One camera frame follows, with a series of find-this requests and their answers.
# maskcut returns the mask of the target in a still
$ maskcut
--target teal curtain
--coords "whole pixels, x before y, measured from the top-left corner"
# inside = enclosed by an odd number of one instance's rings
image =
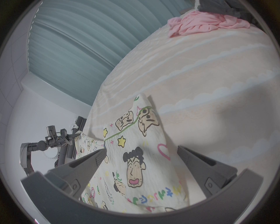
[[[92,105],[120,60],[191,6],[185,0],[44,0],[30,30],[29,69]]]

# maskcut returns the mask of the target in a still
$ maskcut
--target curtain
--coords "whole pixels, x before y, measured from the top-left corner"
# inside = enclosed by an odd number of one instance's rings
[[[44,0],[30,30],[29,70],[92,105],[120,60],[191,6],[185,0]]]

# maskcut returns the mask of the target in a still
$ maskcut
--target mattress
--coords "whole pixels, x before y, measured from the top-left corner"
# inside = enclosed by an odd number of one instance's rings
[[[190,204],[205,199],[177,155],[188,147],[240,173],[264,177],[254,203],[279,166],[280,61],[260,29],[218,29],[168,38],[167,25],[139,43],[108,75],[84,133],[103,140],[103,128],[144,93],[163,127],[170,158]]]

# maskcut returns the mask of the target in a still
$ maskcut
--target crumpled pink fabric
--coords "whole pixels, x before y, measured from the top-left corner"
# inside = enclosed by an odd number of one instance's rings
[[[169,37],[209,32],[218,28],[235,29],[250,27],[250,23],[243,19],[200,11],[192,11],[183,19],[180,17],[171,18],[167,23],[170,26]]]

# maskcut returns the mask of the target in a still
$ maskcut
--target cartoon mouth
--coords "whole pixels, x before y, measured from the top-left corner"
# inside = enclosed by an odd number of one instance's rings
[[[138,178],[135,179],[135,180],[130,179],[130,180],[129,180],[129,183],[130,183],[130,184],[138,184],[138,183],[139,183],[139,179],[138,179]]]

